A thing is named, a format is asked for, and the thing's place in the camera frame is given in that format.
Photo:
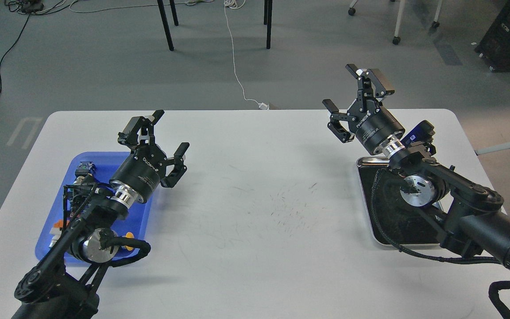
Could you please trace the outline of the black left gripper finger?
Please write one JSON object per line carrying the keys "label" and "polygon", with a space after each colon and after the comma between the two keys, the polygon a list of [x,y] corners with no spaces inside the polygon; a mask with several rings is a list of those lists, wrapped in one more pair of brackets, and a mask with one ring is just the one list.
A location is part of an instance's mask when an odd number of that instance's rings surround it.
{"label": "black left gripper finger", "polygon": [[185,152],[189,148],[190,143],[181,143],[174,156],[164,160],[162,163],[167,166],[173,166],[172,171],[161,179],[161,186],[164,188],[173,188],[176,186],[181,177],[185,174],[187,167],[184,164]]}
{"label": "black left gripper finger", "polygon": [[126,147],[155,145],[154,126],[164,113],[164,110],[155,110],[149,117],[132,117],[124,130],[118,133],[117,142]]}

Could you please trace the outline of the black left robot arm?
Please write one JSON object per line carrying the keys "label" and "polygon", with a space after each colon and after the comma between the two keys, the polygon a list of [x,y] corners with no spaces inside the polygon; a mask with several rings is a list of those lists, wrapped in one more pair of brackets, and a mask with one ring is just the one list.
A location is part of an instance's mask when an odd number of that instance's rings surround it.
{"label": "black left robot arm", "polygon": [[15,319],[90,319],[98,312],[97,290],[108,268],[138,262],[151,246],[112,230],[136,202],[145,204],[158,186],[173,188],[184,175],[189,143],[168,157],[155,142],[154,127],[164,110],[132,117],[118,142],[129,156],[109,183],[95,177],[91,162],[81,163],[72,184],[63,187],[63,220],[54,243],[18,283],[21,305]]}

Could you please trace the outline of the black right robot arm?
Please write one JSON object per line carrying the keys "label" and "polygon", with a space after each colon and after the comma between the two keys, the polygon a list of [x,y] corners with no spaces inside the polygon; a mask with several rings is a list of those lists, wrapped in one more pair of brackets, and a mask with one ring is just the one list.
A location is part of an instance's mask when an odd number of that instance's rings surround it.
{"label": "black right robot arm", "polygon": [[[408,135],[398,120],[383,106],[383,99],[395,92],[378,69],[360,69],[353,63],[346,69],[357,80],[356,99],[341,112],[330,99],[323,104],[330,112],[328,128],[342,142],[358,139],[370,155],[383,154],[388,167],[376,172],[371,190],[370,214],[381,236],[400,252],[438,262],[470,265],[501,264],[510,270],[510,217],[501,211],[503,197],[445,167],[434,158],[434,127],[421,121]],[[436,231],[441,248],[457,258],[427,256],[405,248],[382,228],[378,212],[389,211],[395,198],[415,210]],[[498,292],[510,289],[510,281],[489,286],[488,297],[504,319],[510,309]]]}

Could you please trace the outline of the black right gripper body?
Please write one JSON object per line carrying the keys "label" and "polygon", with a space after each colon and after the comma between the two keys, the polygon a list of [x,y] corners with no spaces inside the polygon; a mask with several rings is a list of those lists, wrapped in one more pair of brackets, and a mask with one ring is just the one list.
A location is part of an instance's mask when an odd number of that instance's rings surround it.
{"label": "black right gripper body", "polygon": [[399,139],[405,129],[397,119],[377,100],[365,100],[366,105],[354,100],[348,109],[350,121],[348,127],[354,133],[366,151],[371,155],[378,154],[376,148],[390,135]]}

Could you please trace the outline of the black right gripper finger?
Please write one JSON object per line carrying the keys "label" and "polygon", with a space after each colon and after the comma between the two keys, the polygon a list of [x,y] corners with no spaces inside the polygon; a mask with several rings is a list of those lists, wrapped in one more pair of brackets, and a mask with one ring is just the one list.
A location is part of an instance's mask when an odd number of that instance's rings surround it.
{"label": "black right gripper finger", "polygon": [[352,117],[346,113],[340,113],[340,110],[334,105],[331,99],[324,99],[322,101],[324,107],[330,112],[330,120],[328,122],[328,129],[342,142],[349,143],[355,138],[355,134],[348,131],[342,124],[342,121],[349,122]]}
{"label": "black right gripper finger", "polygon": [[395,93],[394,86],[378,69],[359,69],[353,63],[348,63],[346,69],[358,81],[358,93],[351,107],[363,104],[365,100],[373,100],[383,106],[383,100]]}

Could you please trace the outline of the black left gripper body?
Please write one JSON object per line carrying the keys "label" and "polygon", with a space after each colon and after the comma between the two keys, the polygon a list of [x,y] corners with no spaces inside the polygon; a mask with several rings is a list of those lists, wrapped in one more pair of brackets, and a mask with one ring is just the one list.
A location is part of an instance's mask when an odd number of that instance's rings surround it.
{"label": "black left gripper body", "polygon": [[129,186],[139,194],[138,201],[146,203],[166,174],[166,167],[161,165],[165,158],[166,154],[158,145],[140,145],[111,176],[109,184],[113,187]]}

